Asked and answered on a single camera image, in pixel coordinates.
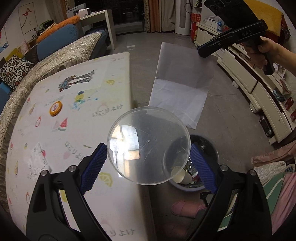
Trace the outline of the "person right hand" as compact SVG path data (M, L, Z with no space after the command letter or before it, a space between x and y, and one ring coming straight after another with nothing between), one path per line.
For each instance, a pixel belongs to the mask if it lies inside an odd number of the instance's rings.
M261 37L261 45L257 49L251 47L246 42L242 43L247 55L251 61L260 68L263 68L267 64L267 57L271 63L280 64L280 48L281 45L275 43L273 40Z

